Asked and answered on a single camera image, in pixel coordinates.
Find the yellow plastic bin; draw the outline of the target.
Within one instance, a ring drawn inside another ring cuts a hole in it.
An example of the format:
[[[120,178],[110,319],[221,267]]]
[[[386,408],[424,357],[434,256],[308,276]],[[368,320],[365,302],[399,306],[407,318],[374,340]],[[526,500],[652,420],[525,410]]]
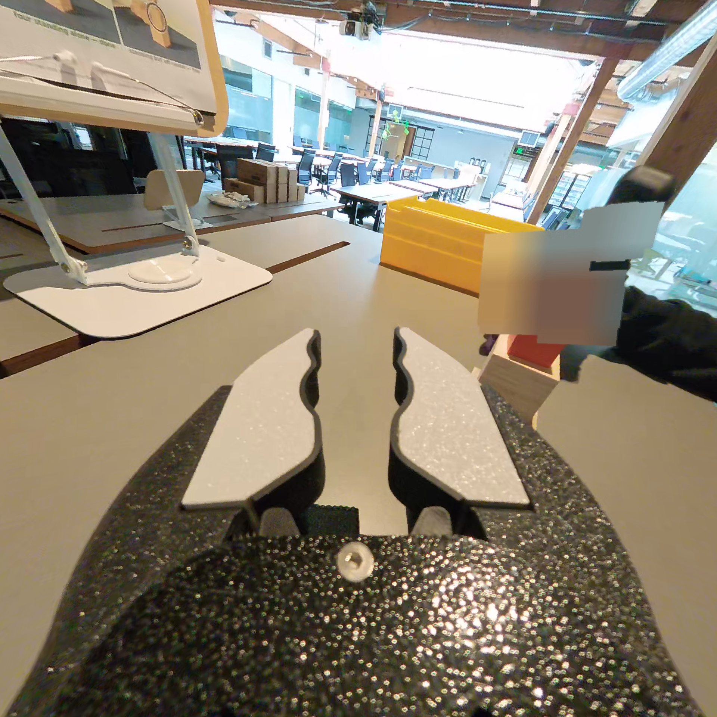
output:
[[[478,298],[485,238],[542,231],[533,224],[412,196],[387,204],[380,264]]]

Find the rows of black office chairs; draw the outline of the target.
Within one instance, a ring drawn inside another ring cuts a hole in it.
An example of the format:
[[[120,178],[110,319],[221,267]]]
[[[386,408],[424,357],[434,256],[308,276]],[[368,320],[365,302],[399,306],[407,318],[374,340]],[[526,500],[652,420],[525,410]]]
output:
[[[306,195],[315,192],[327,196],[329,191],[336,187],[349,187],[355,184],[382,184],[384,182],[403,184],[405,181],[429,182],[433,184],[435,180],[440,180],[438,186],[441,186],[444,180],[460,181],[461,184],[474,184],[476,180],[482,179],[474,172],[464,172],[458,168],[454,171],[452,178],[435,177],[433,176],[433,170],[427,166],[420,168],[413,168],[411,166],[403,167],[400,164],[392,166],[389,161],[385,161],[383,166],[379,167],[378,181],[374,182],[372,179],[373,162],[365,163],[351,159],[345,160],[344,155],[341,153],[337,153],[329,158],[323,158],[318,156],[315,150],[309,148],[301,150],[298,155],[294,155],[287,161],[281,162],[276,150],[272,146],[264,144],[258,147],[251,147],[242,144],[217,143],[216,152],[221,186],[222,169],[225,166],[225,162],[232,159],[247,158],[296,167],[298,170],[298,181],[304,185]],[[464,190],[462,194],[455,194],[448,197],[448,201],[463,201],[467,193],[468,192]]]

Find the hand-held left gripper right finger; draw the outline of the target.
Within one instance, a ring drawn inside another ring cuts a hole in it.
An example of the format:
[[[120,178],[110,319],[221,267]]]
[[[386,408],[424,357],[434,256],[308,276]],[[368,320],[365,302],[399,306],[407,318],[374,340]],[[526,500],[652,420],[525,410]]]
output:
[[[531,498],[478,380],[406,327],[393,335],[397,410],[388,482],[418,533],[426,509],[453,533],[484,535],[475,508],[530,510]]]

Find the small empty wooden board stand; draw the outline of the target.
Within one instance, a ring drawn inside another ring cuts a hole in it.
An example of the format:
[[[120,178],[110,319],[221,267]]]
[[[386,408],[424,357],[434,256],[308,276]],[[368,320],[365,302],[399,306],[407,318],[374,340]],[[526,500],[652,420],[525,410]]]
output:
[[[206,175],[200,169],[179,169],[173,177],[167,179],[164,171],[152,170],[146,177],[143,206],[148,211],[161,210],[164,225],[180,230],[184,222],[176,209],[173,189],[179,189],[179,199],[184,200],[187,210],[191,211],[201,198]]]

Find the wooden backing board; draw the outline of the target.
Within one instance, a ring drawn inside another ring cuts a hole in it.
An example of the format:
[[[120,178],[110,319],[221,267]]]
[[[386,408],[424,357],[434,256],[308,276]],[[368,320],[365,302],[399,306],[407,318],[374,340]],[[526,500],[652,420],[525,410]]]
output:
[[[121,99],[114,95],[87,91],[61,90],[49,85],[13,80],[7,85],[1,81],[1,113],[211,138],[225,129],[229,112],[212,13],[211,30],[207,30],[207,33],[211,35],[211,45],[217,53],[211,68],[214,86],[216,91],[221,93],[220,107],[215,115],[204,114],[191,108],[178,108],[175,105]]]

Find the ceiling-mounted device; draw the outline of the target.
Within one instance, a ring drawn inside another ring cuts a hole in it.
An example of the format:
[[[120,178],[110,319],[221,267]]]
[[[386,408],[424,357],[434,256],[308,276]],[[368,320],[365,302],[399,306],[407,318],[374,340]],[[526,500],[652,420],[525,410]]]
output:
[[[384,29],[387,5],[374,1],[363,1],[360,6],[347,11],[339,22],[338,33],[343,37],[369,41]]]

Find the pile of cardboard boxes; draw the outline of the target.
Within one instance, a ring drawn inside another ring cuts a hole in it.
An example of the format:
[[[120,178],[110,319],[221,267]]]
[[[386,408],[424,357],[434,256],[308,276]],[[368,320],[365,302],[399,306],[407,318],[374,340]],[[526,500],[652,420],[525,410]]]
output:
[[[306,196],[296,167],[247,158],[225,162],[222,188],[256,204],[303,202]]]

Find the printed instruction sheet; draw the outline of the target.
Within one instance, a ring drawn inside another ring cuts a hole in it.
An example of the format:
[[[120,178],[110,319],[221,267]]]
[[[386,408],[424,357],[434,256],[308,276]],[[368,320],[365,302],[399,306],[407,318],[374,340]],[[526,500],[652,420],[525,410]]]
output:
[[[2,1],[1,81],[215,115],[207,1]]]

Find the natural wooden cube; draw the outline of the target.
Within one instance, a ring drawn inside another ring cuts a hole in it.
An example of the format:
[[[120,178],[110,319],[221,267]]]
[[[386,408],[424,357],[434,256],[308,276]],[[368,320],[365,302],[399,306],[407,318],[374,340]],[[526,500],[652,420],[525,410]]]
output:
[[[533,364],[508,353],[510,335],[497,336],[485,365],[474,375],[505,399],[524,422],[537,428],[537,414],[560,381],[558,353],[549,368]]]

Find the silver air duct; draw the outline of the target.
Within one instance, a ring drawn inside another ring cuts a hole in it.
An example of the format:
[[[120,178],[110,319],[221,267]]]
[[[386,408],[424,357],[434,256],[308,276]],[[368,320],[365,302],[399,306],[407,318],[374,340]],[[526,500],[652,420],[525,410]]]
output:
[[[633,104],[649,83],[710,41],[715,33],[716,1],[710,1],[620,81],[616,89],[617,97],[623,103]]]

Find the red wooden cube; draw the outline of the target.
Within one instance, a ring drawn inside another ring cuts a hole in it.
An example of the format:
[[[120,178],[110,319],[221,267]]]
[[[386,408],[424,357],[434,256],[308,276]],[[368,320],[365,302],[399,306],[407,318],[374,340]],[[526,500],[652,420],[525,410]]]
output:
[[[507,355],[513,361],[551,373],[565,347],[565,344],[540,343],[533,335],[509,335]]]

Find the white folding document stand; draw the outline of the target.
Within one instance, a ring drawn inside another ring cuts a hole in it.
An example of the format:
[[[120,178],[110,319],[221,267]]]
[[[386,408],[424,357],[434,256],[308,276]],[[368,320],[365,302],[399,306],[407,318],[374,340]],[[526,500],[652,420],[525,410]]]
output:
[[[168,135],[149,132],[167,179],[177,170]],[[184,222],[179,242],[80,260],[68,253],[31,180],[1,131],[1,162],[20,191],[55,261],[12,275],[4,287],[77,333],[99,339],[128,338],[271,283],[254,264],[200,244],[190,212],[175,193]]]

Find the rows of office tables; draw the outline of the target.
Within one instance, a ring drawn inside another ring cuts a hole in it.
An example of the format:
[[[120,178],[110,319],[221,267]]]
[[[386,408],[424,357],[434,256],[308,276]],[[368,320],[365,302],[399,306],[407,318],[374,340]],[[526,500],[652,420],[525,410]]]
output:
[[[355,184],[349,187],[336,187],[329,191],[327,196],[318,194],[318,199],[313,195],[307,195],[303,201],[277,202],[272,204],[258,204],[257,211],[268,217],[270,221],[286,220],[293,217],[303,217],[311,214],[332,215],[343,207],[348,207],[351,212],[351,221],[356,223],[357,211],[361,205],[376,210],[374,217],[374,231],[381,227],[381,213],[390,204],[409,198],[419,198],[427,201],[437,196],[439,202],[448,204],[448,197],[455,194],[462,194],[464,190],[471,193],[476,190],[478,196],[482,192],[485,179],[476,180],[474,184],[461,184],[460,181],[444,180],[438,186],[440,180],[433,184],[429,182],[405,181],[403,184],[384,182],[382,184]]]

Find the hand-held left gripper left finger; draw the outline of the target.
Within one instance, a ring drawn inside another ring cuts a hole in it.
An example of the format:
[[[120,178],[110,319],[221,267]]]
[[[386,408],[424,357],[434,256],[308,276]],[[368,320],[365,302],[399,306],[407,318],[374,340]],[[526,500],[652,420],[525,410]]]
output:
[[[192,479],[187,510],[240,508],[262,536],[301,536],[326,483],[316,411],[320,333],[306,328],[233,382]]]

